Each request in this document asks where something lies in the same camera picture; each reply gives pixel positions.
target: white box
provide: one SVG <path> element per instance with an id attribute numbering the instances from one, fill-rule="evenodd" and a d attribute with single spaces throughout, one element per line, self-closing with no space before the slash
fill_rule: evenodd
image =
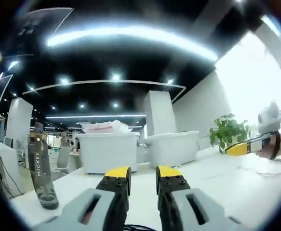
<path id="1" fill-rule="evenodd" d="M 168 133 L 149 136 L 145 139 L 151 156 L 151 166 L 176 166 L 196 159 L 199 149 L 198 131 Z"/>
<path id="2" fill-rule="evenodd" d="M 77 134 L 85 173 L 105 174 L 120 166 L 136 171 L 138 132 L 124 134 Z"/>

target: wrist strap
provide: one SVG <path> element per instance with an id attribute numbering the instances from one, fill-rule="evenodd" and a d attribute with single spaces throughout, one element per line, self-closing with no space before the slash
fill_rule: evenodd
<path id="1" fill-rule="evenodd" d="M 270 160 L 274 160 L 280 150 L 281 135 L 278 131 L 272 132 L 271 134 L 276 136 L 274 150 L 273 150 L 272 156 L 270 157 Z"/>

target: gray bottle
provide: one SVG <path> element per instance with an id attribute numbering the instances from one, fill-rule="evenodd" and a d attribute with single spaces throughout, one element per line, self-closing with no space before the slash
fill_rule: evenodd
<path id="1" fill-rule="evenodd" d="M 43 124 L 35 123 L 34 136 L 30 136 L 28 159 L 34 190 L 40 204 L 49 210 L 58 208 L 59 201 L 51 177 L 48 147 L 42 139 Z"/>

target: bright window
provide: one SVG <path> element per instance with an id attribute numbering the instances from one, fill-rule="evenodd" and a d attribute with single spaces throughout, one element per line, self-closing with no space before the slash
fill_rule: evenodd
<path id="1" fill-rule="evenodd" d="M 253 33 L 217 62 L 216 72 L 237 119 L 256 123 L 260 110 L 271 101 L 281 109 L 281 69 Z"/>

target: ceiling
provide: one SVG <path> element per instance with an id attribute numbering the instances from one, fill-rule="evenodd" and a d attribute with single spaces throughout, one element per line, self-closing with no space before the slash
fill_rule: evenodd
<path id="1" fill-rule="evenodd" d="M 143 115 L 149 90 L 168 91 L 176 101 L 211 73 L 248 29 L 233 0 L 45 0 L 31 10 L 0 42 L 0 73 L 13 74 L 0 113 L 6 115 L 16 94 L 36 109 L 32 126 L 39 121 L 60 129 L 113 119 L 140 129 L 144 117 L 49 117 Z M 56 36 L 70 38 L 75 31 L 86 33 L 47 45 L 49 38 L 62 41 Z M 120 81 L 104 81 L 114 76 Z M 180 86 L 186 90 L 178 95 Z"/>

